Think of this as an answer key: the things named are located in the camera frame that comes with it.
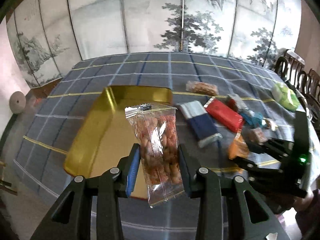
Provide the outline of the orange snack packet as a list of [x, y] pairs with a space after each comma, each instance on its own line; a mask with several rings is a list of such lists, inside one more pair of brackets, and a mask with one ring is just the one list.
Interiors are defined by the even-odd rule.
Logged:
[[247, 158], [249, 155], [248, 146], [244, 141], [241, 132], [241, 129], [237, 131], [236, 136], [234, 137], [232, 143], [229, 146], [228, 157], [231, 160], [235, 159], [236, 157]]

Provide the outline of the teal candy wrapper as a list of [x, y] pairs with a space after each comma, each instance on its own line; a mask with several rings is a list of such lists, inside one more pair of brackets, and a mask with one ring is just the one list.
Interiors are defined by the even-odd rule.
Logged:
[[243, 117], [245, 122], [251, 127], [251, 128], [258, 128], [263, 126], [263, 119], [261, 113], [255, 113], [253, 111], [249, 112], [242, 112], [240, 115]]

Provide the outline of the blue grey snack packet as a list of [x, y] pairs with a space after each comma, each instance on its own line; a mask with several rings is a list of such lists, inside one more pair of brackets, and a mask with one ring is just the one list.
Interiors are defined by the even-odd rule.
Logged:
[[195, 134], [199, 148], [204, 148], [222, 139], [214, 120], [199, 101], [178, 103], [177, 108]]

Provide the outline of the clear bag of peanuts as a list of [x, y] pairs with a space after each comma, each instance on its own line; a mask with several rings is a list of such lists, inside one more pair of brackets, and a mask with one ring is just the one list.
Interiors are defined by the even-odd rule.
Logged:
[[145, 103], [126, 107], [124, 111], [140, 144], [149, 206], [155, 207], [182, 194], [176, 108]]

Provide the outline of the small clear yellow snack packet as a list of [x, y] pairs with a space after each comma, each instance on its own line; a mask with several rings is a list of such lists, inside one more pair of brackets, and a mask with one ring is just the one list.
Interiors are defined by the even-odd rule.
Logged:
[[263, 144], [268, 141], [268, 138], [260, 127], [249, 129], [247, 137], [250, 142], [254, 142], [256, 144]]

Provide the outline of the small gold wrapped candy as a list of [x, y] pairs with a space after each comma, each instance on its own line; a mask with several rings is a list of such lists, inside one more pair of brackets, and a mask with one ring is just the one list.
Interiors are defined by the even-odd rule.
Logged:
[[277, 128], [278, 128], [278, 125], [276, 124], [275, 121], [273, 121], [272, 119], [270, 118], [264, 118], [264, 127], [266, 129], [270, 129], [271, 131], [276, 131]]

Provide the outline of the green tissue pack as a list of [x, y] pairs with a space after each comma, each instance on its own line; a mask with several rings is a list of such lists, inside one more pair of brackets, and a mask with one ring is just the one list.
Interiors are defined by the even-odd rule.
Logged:
[[271, 88], [274, 100], [291, 112], [295, 112], [300, 102], [294, 93], [285, 83], [276, 83]]

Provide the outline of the red silver snack packet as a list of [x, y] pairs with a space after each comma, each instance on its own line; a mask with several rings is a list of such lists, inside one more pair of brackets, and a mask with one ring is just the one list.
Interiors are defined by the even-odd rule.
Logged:
[[238, 96], [238, 94], [227, 94], [226, 105], [237, 113], [248, 110], [247, 105], [240, 98], [240, 96]]

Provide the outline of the grey plaid tablecloth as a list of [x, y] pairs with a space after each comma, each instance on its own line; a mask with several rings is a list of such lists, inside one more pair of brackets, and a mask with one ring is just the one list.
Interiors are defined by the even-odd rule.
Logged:
[[[63, 169], [64, 152], [84, 123], [103, 89], [112, 86], [152, 86], [172, 90], [173, 103], [197, 100], [189, 95], [187, 81], [217, 85], [219, 100], [238, 94], [247, 106], [271, 118], [280, 128], [273, 136], [293, 139], [294, 114], [273, 101], [271, 87], [281, 82], [273, 71], [235, 59], [188, 53], [135, 53], [103, 56], [77, 63], [44, 101], [22, 140], [14, 169], [22, 183], [49, 206], [73, 179]], [[177, 114], [179, 139], [202, 164], [231, 168], [224, 156], [218, 164], [216, 144], [199, 149], [182, 115]], [[150, 208], [146, 200], [121, 198], [121, 223], [125, 239], [195, 239], [199, 201], [179, 197]]]

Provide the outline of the gold red biscuit tin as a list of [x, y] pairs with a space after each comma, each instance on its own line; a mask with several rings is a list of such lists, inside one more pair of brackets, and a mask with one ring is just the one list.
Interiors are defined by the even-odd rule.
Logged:
[[[65, 171], [88, 179], [116, 167], [122, 157], [129, 155], [133, 144], [139, 144], [124, 109], [145, 103], [171, 106], [172, 92], [168, 88], [151, 86], [106, 87], [73, 140], [64, 163]], [[129, 197], [148, 200], [141, 159], [135, 187]]]

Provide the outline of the dark wooden chair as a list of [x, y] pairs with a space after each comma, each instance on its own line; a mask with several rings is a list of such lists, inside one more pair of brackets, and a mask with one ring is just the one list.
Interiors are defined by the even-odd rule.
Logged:
[[314, 70], [305, 70], [305, 61], [291, 49], [285, 49], [273, 67], [283, 81], [298, 97], [304, 109], [311, 114], [311, 123], [319, 133], [319, 74]]

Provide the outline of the clear nut bar packet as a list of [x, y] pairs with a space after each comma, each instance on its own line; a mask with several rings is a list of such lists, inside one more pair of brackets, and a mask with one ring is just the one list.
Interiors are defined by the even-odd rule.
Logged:
[[186, 83], [186, 91], [209, 96], [217, 96], [219, 94], [216, 85], [199, 81], [188, 81]]

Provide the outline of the round grey stone disc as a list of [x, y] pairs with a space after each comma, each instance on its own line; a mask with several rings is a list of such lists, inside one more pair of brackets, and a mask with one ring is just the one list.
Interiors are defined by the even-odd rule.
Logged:
[[21, 91], [14, 92], [9, 99], [9, 107], [13, 114], [20, 114], [26, 106], [25, 95]]

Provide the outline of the painted folding screen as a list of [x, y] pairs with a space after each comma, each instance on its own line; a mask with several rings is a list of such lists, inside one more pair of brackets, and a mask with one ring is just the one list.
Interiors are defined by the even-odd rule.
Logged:
[[18, 0], [5, 23], [31, 88], [81, 60], [183, 51], [271, 65], [294, 49], [301, 0]]

